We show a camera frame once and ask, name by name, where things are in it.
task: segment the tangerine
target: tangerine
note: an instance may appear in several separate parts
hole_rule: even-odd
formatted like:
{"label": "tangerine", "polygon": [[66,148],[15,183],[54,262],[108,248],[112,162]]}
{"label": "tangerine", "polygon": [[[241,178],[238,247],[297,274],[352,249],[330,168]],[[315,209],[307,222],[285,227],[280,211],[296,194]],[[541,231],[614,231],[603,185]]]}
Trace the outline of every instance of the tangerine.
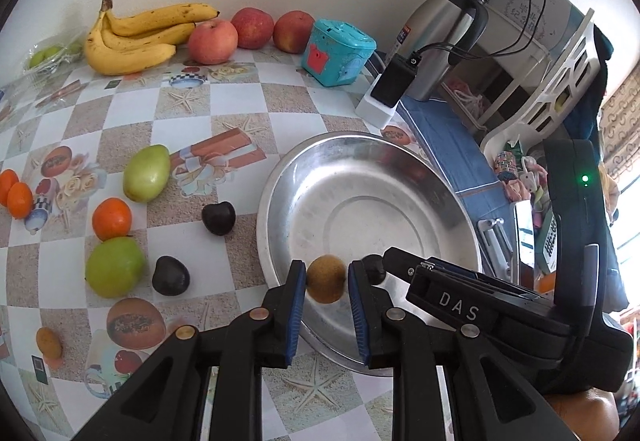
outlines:
{"label": "tangerine", "polygon": [[6,207],[14,218],[25,218],[33,208],[33,194],[27,183],[15,183],[6,196]]}
{"label": "tangerine", "polygon": [[131,209],[122,199],[110,197],[98,204],[91,224],[98,239],[107,241],[114,237],[125,237],[131,229]]}
{"label": "tangerine", "polygon": [[19,181],[18,174],[8,168],[0,174],[0,204],[6,206],[6,196],[15,183]]}

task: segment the metal screw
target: metal screw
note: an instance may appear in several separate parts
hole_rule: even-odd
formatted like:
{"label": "metal screw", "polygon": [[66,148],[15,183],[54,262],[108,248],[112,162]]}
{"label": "metal screw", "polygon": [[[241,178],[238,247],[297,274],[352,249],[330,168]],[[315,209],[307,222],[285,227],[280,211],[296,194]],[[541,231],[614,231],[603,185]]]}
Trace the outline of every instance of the metal screw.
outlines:
{"label": "metal screw", "polygon": [[189,340],[193,338],[196,333],[196,328],[193,326],[182,326],[178,327],[175,331],[175,336],[179,340]]}
{"label": "metal screw", "polygon": [[256,307],[249,311],[249,316],[253,320],[265,320],[269,316],[269,310],[265,307]]}
{"label": "metal screw", "polygon": [[392,307],[391,309],[386,310],[386,317],[395,322],[402,320],[405,316],[406,313],[399,307]]}
{"label": "metal screw", "polygon": [[475,326],[473,324],[464,324],[460,328],[460,332],[466,338],[477,338],[480,334],[480,329],[478,329],[478,326]]}

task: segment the thermos handle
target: thermos handle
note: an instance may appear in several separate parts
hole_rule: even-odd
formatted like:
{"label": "thermos handle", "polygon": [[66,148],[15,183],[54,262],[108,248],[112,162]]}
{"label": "thermos handle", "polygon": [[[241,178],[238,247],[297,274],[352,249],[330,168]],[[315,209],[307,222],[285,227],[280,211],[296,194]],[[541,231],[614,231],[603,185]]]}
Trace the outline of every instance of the thermos handle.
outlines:
{"label": "thermos handle", "polygon": [[[475,15],[471,26],[466,30],[466,33],[462,35],[462,38],[456,44],[457,49],[464,52],[468,52],[471,50],[471,47],[476,45],[478,39],[482,36],[484,32],[484,28],[486,27],[486,23],[489,20],[489,13],[483,4],[478,2],[478,0],[468,0],[470,5],[465,10],[468,13],[471,10],[475,11]],[[451,67],[458,65],[462,61],[460,56],[456,56],[453,53],[449,53],[449,65]]]}

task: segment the human hand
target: human hand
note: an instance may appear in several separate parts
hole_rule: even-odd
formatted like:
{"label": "human hand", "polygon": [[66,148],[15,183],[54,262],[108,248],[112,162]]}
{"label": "human hand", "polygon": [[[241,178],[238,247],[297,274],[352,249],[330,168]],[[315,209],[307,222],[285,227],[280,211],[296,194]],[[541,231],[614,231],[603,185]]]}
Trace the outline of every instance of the human hand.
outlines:
{"label": "human hand", "polygon": [[580,441],[612,441],[618,434],[618,410],[610,392],[589,389],[546,395],[545,399]]}

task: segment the red apple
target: red apple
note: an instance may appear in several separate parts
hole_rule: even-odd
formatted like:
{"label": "red apple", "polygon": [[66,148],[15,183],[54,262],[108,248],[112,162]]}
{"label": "red apple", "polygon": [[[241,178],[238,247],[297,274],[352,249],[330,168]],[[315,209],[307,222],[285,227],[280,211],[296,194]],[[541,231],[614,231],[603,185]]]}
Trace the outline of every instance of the red apple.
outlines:
{"label": "red apple", "polygon": [[273,34],[273,18],[255,7],[243,7],[231,23],[238,31],[238,47],[242,49],[260,49]]}
{"label": "red apple", "polygon": [[201,64],[226,62],[238,47],[238,32],[228,20],[214,18],[199,24],[189,37],[189,56]]}
{"label": "red apple", "polygon": [[273,43],[280,51],[300,54],[305,51],[314,18],[304,11],[289,11],[276,22],[273,28]]}

